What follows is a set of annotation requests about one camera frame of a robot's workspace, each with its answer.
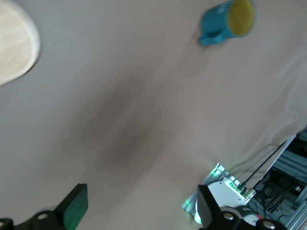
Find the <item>green led light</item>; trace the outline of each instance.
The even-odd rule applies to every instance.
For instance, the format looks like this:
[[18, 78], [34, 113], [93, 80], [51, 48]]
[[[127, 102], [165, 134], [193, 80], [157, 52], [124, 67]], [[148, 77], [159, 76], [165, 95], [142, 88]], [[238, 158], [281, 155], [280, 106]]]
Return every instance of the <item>green led light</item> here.
[[214, 170], [211, 172], [211, 174], [212, 174], [213, 176], [219, 176], [219, 175], [221, 175], [221, 173], [220, 173], [218, 170], [216, 170], [216, 169], [214, 169]]
[[225, 181], [225, 184], [226, 184], [229, 188], [231, 188], [231, 190], [233, 190], [235, 193], [237, 193], [237, 195], [238, 195], [239, 197], [241, 197], [241, 198], [244, 200], [244, 197], [240, 194], [240, 190], [239, 190], [237, 187], [235, 187], [235, 185], [232, 183], [231, 180]]
[[191, 207], [191, 204], [188, 202], [188, 200], [186, 200], [186, 203], [189, 207]]

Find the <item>black cable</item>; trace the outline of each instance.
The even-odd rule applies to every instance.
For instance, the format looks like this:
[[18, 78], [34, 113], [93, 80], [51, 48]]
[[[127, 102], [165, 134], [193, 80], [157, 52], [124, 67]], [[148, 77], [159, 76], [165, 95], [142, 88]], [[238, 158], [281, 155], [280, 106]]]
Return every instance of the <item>black cable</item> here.
[[258, 186], [259, 184], [262, 184], [262, 183], [268, 181], [270, 177], [271, 177], [271, 172], [268, 171], [267, 176], [264, 177], [264, 178], [262, 178], [261, 180], [259, 180], [259, 181], [255, 184], [254, 189], [257, 189], [257, 186]]
[[291, 215], [281, 215], [278, 217], [278, 221], [280, 220], [281, 217], [291, 217]]
[[271, 208], [275, 206], [276, 203], [278, 203], [279, 195], [272, 197], [268, 204], [266, 205], [266, 209], [269, 211]]
[[272, 198], [272, 197], [274, 197], [274, 196], [276, 196], [276, 195], [280, 195], [280, 194], [283, 194], [283, 193], [285, 193], [285, 192], [287, 192], [287, 191], [290, 191], [290, 190], [293, 189], [293, 188], [294, 188], [294, 187], [290, 187], [290, 188], [284, 189], [284, 190], [282, 190], [282, 191], [280, 191], [280, 192], [274, 193], [273, 195], [270, 194], [270, 195], [268, 196], [267, 200], [270, 199], [270, 198]]
[[[273, 146], [278, 146], [278, 145], [275, 145], [275, 144], [268, 144], [268, 145], [264, 146], [263, 148], [261, 148], [260, 150], [258, 150], [258, 151], [255, 153], [255, 155], [256, 155], [257, 153], [263, 151], [264, 149], [266, 149], [268, 146], [271, 146], [271, 145], [273, 145]], [[235, 165], [234, 167], [230, 168], [228, 171], [231, 172], [233, 169], [235, 169], [235, 168], [237, 168], [237, 167], [239, 167], [239, 166], [241, 166], [241, 165], [247, 163], [248, 161], [250, 161], [251, 159], [253, 159], [255, 155], [251, 156], [251, 157], [250, 157], [249, 159], [247, 159], [246, 161], [243, 161], [243, 162], [241, 162], [241, 163]]]
[[284, 143], [286, 143], [286, 141], [284, 141], [280, 146], [278, 146], [278, 148], [252, 173], [251, 176], [249, 176], [249, 178], [247, 180], [245, 180], [239, 187], [238, 189], [242, 189], [246, 184], [247, 182], [266, 164], [266, 162], [268, 162], [272, 156], [275, 155], [275, 153], [278, 152], [278, 150], [281, 149], [281, 147], [284, 145]]
[[274, 192], [274, 190], [272, 190], [272, 191], [270, 192], [270, 194], [269, 194], [269, 196], [267, 196], [267, 198], [268, 198], [268, 197], [271, 197], [271, 196], [274, 196], [274, 195], [272, 195], [273, 192]]
[[281, 195], [279, 195], [273, 202], [273, 204], [271, 204], [271, 206], [268, 208], [268, 211], [270, 211], [271, 213], [275, 211], [275, 209], [283, 202], [283, 197]]
[[267, 210], [265, 210], [265, 207], [263, 207], [263, 212], [264, 212], [264, 218], [267, 218]]

